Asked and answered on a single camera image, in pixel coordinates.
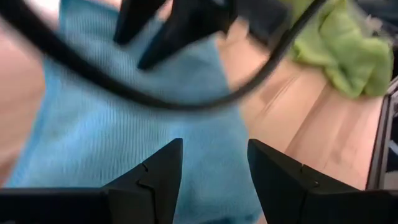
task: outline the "blue cloth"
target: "blue cloth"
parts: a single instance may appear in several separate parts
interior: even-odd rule
[[[151,21],[123,48],[112,41],[117,16],[96,3],[63,0],[59,33],[87,60],[152,95],[198,102],[229,91],[213,38],[143,73],[136,63],[161,23]],[[195,114],[153,110],[65,75],[50,59],[44,70],[44,100],[7,187],[100,187],[182,138],[175,223],[256,222],[261,207],[236,106]]]

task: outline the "black wire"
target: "black wire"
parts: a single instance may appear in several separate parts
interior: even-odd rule
[[[121,98],[131,100],[144,106],[174,111],[200,111],[226,106],[242,98],[259,86],[281,61],[290,44],[304,28],[311,17],[316,14],[326,0],[314,0],[300,16],[293,27],[280,39],[269,60],[245,85],[236,91],[218,99],[198,104],[181,104],[164,101],[132,89],[97,67],[82,59],[66,43],[60,40],[26,5],[23,0],[0,0],[0,14],[32,44],[43,53],[73,70],[79,77],[92,82]]]

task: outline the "fabric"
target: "fabric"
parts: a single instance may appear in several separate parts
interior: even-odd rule
[[[289,3],[297,19],[312,0]],[[329,0],[295,40],[295,61],[323,68],[333,86],[350,98],[381,96],[392,75],[390,45],[363,35],[346,0]]]
[[[136,63],[161,23],[151,21],[120,47],[112,41],[117,16],[97,3],[63,0],[59,33],[88,60],[152,95],[197,102],[228,93],[212,38],[144,73]],[[195,114],[153,110],[66,75],[70,71],[50,59],[44,70],[44,100],[7,187],[101,187],[182,138],[175,223],[256,222],[261,206],[237,106]]]

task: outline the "green cloth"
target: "green cloth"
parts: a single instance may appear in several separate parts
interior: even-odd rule
[[[281,0],[296,20],[312,0]],[[295,61],[320,66],[335,88],[351,98],[386,93],[393,65],[386,40],[363,35],[345,0],[329,0],[292,47]]]

